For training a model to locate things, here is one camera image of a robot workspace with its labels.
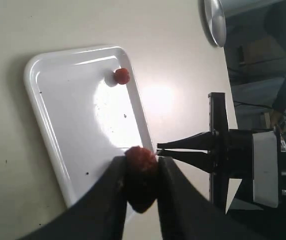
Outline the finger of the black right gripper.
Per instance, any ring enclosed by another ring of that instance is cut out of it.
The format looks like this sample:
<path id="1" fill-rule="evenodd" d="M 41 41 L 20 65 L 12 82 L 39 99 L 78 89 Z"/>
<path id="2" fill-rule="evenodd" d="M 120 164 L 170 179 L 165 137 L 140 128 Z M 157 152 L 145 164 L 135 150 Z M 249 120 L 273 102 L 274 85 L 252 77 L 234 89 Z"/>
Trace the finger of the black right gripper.
<path id="1" fill-rule="evenodd" d="M 187 149 L 187 150 L 211 150 L 212 132 L 201 132 L 188 138 L 158 143 L 158 149 Z"/>
<path id="2" fill-rule="evenodd" d="M 159 153 L 158 155 L 160 157 L 171 157 L 206 173 L 212 173 L 212 159 L 207 153 Z"/>

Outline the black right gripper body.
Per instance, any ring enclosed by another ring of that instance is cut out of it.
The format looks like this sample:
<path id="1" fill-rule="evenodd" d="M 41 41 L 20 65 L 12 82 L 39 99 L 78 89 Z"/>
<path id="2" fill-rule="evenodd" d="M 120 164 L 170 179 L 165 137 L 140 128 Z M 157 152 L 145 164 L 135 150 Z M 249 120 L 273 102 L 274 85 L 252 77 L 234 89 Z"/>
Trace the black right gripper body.
<path id="1" fill-rule="evenodd" d="M 209 98 L 209 130 L 214 137 L 209 150 L 213 172 L 209 177 L 209 200 L 226 212 L 230 179 L 253 178 L 253 130 L 230 129 L 226 98 L 222 92 L 211 92 Z"/>

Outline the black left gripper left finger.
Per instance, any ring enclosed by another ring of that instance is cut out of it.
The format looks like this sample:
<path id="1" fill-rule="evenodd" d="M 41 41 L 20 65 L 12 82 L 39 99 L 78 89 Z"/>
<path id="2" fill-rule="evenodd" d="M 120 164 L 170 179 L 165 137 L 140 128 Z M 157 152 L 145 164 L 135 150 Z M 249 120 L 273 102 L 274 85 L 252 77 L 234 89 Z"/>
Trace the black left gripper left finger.
<path id="1" fill-rule="evenodd" d="M 94 186 L 50 223 L 25 240 L 121 240 L 127 212 L 125 156 L 115 157 Z"/>

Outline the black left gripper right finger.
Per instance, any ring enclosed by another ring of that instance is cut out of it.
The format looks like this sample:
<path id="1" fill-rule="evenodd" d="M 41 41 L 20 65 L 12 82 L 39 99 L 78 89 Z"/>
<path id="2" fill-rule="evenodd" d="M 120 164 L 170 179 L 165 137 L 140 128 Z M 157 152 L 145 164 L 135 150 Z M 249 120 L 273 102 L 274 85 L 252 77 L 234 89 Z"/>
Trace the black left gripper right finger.
<path id="1" fill-rule="evenodd" d="M 157 207 L 164 240 L 261 240 L 211 204 L 174 160 L 158 159 Z"/>

